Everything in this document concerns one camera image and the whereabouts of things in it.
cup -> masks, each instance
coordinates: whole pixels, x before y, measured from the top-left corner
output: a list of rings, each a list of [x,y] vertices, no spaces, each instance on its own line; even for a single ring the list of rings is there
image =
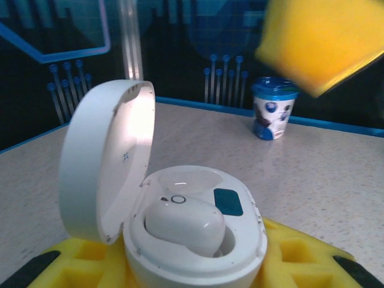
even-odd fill
[[[255,134],[263,140],[281,137],[299,93],[297,87],[285,78],[261,77],[252,90]]]

white charging case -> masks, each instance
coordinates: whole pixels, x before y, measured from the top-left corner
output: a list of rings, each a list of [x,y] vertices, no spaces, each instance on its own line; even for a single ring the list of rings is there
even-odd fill
[[[238,179],[208,167],[171,167],[146,177],[154,124],[151,82],[113,80],[85,95],[69,125],[59,167],[66,230],[107,245],[122,233],[140,287],[250,287],[267,249],[251,193]],[[226,232],[215,257],[145,230],[144,210],[170,193],[202,199],[223,213]]]

yellow foam block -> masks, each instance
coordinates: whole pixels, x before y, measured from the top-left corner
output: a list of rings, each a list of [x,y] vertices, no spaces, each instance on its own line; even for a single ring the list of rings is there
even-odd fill
[[[251,288],[360,288],[332,258],[353,256],[316,238],[264,218],[268,250]],[[45,252],[56,258],[29,288],[139,288],[120,238],[111,246],[70,238]]]
[[[384,55],[384,0],[269,0],[256,57],[318,97]]]

speckled countertop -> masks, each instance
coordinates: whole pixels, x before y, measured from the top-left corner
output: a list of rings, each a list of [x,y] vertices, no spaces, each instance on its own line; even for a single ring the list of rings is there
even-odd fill
[[[289,124],[273,142],[252,119],[157,104],[149,173],[182,164],[223,170],[263,216],[352,253],[384,281],[384,139]],[[58,164],[66,128],[0,155],[0,283],[66,237]]]

